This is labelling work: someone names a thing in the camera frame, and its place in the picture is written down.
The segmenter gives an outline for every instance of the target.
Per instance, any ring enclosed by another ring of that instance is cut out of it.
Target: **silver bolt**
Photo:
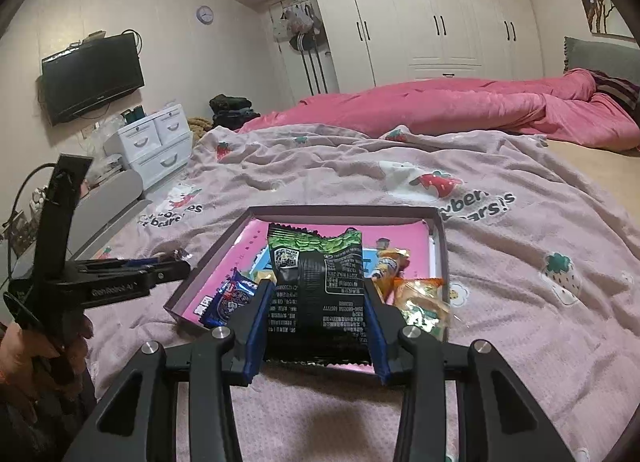
[[[480,354],[488,354],[489,352],[491,352],[491,343],[489,343],[489,341],[481,339],[474,343],[474,348],[476,349],[476,352]]]
[[[158,341],[147,341],[142,345],[142,348],[140,350],[142,350],[143,354],[155,354],[156,352],[158,352],[159,348],[160,343],[158,343]]]
[[[215,327],[211,331],[211,335],[216,339],[224,339],[225,337],[229,337],[231,334],[231,328],[229,327]]]
[[[420,334],[422,334],[422,330],[420,330],[418,327],[413,326],[413,325],[407,325],[406,327],[404,327],[402,329],[402,334],[404,334],[405,337],[408,337],[409,339],[415,339],[417,338]]]

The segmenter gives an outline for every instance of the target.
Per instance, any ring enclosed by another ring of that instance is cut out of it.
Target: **black flat screen tv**
[[[52,125],[78,118],[144,85],[136,39],[130,32],[42,60],[42,92]]]

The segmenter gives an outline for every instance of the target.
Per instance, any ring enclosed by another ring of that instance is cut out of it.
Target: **cabinet handle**
[[[171,159],[166,158],[160,161],[160,164],[162,164],[165,168],[168,168],[169,166],[173,166],[175,164],[175,161],[177,160],[178,160],[178,154],[175,153],[174,158],[171,158]]]

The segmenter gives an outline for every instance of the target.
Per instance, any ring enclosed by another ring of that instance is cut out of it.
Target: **clock face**
[[[210,7],[207,7],[207,5],[203,5],[202,7],[198,8],[196,17],[198,20],[200,20],[201,23],[204,23],[205,25],[211,25],[211,23],[213,23],[213,11]]]

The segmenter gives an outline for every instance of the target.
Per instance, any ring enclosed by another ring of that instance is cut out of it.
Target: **gray pillow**
[[[640,84],[640,50],[613,43],[564,38],[564,71],[600,70],[611,77]]]

